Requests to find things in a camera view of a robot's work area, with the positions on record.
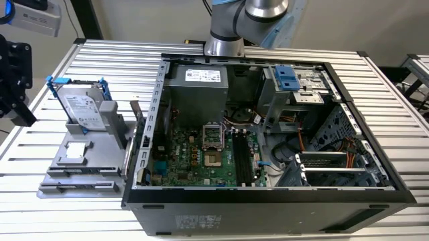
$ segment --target green circuit board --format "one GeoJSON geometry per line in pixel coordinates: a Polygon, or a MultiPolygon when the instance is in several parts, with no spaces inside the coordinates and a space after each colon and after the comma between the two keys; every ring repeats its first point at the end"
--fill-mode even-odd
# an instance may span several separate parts
{"type": "MultiPolygon", "coordinates": [[[[162,179],[154,181],[157,186],[218,186],[237,187],[237,170],[234,163],[233,134],[225,132],[225,147],[222,151],[202,148],[202,128],[175,128],[171,137],[171,152],[167,160],[167,171],[162,179]],[[210,159],[213,153],[217,161],[210,159]]],[[[249,133],[249,165],[254,170],[254,154],[260,153],[257,135],[249,133]]],[[[266,186],[265,172],[261,171],[260,179],[254,180],[256,186],[266,186]]]]}

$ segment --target metal rail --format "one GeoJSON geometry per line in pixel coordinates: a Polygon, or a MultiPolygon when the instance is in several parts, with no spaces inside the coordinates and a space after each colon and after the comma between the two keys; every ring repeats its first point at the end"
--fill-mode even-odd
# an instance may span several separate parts
{"type": "MultiPolygon", "coordinates": [[[[138,100],[143,114],[147,113],[161,53],[198,55],[202,52],[202,45],[89,40],[86,44],[73,46],[54,76],[86,80],[105,77],[119,112],[126,119],[133,119],[127,102],[138,100]]],[[[264,50],[256,47],[246,49],[246,56],[332,63],[419,205],[351,235],[236,236],[222,239],[353,238],[353,241],[392,241],[407,236],[408,241],[428,240],[429,128],[371,59],[356,52],[264,50]]],[[[46,88],[31,110],[39,121],[30,128],[15,127],[0,147],[0,234],[11,233],[11,238],[22,239],[147,238],[133,213],[121,210],[119,198],[38,199],[39,183],[66,135],[67,117],[46,88]]]]}

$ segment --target side panel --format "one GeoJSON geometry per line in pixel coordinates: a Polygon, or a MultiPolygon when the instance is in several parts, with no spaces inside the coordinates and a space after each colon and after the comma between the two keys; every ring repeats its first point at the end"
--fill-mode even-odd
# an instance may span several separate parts
{"type": "Polygon", "coordinates": [[[391,215],[401,204],[158,203],[130,207],[149,236],[261,235],[351,233],[391,215]]]}

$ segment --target power supply label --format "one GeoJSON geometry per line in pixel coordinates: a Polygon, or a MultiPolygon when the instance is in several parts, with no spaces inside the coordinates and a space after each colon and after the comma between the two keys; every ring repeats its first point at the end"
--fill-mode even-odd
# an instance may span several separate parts
{"type": "Polygon", "coordinates": [[[186,71],[186,81],[221,83],[220,70],[189,69],[186,71]]]}
{"type": "Polygon", "coordinates": [[[85,95],[66,95],[66,102],[78,123],[90,130],[105,130],[105,123],[91,97],[85,95]]]}

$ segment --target motherboard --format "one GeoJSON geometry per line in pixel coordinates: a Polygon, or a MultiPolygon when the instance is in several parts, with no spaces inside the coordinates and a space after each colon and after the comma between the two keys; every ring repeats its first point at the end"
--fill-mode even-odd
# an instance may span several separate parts
{"type": "Polygon", "coordinates": [[[154,163],[154,186],[266,186],[257,133],[217,124],[175,127],[169,142],[154,163]]]}

